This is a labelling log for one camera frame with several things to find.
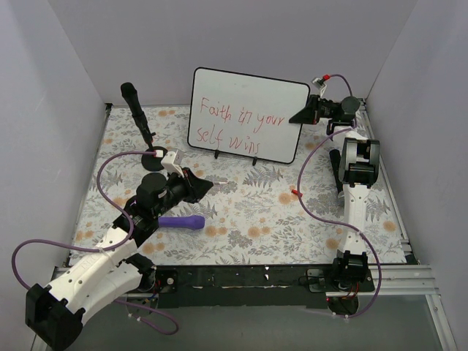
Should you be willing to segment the white whiteboard black frame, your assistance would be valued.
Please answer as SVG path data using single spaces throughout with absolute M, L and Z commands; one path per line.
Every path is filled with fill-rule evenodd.
M 198 67 L 187 143 L 193 148 L 290 164 L 301 126 L 289 122 L 307 103 L 305 83 Z

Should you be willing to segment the red marker cap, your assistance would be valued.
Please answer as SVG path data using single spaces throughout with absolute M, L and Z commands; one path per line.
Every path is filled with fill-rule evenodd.
M 303 194 L 301 192 L 299 192 L 297 189 L 292 189 L 291 193 L 294 194 L 297 197 L 302 197 L 303 196 Z

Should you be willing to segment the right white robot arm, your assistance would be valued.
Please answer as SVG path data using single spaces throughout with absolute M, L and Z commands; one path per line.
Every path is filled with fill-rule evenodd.
M 306 107 L 289 120 L 291 124 L 315 125 L 324 118 L 328 139 L 341 145 L 341 150 L 334 149 L 329 156 L 338 193 L 344 198 L 344 229 L 325 279 L 343 291 L 367 280 L 369 258 L 362 230 L 371 188 L 380 171 L 380 142 L 356 130 L 360 106 L 353 96 L 334 102 L 312 94 Z

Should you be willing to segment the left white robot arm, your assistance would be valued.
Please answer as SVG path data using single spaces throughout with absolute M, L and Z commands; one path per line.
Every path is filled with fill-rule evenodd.
M 138 248 L 159 228 L 159 218 L 180 202 L 197 203 L 213 187 L 189 168 L 164 176 L 145 175 L 124 214 L 92 253 L 65 273 L 26 293 L 26 324 L 52 350 L 65 350 L 98 311 L 132 290 L 146 293 L 156 283 L 154 264 Z

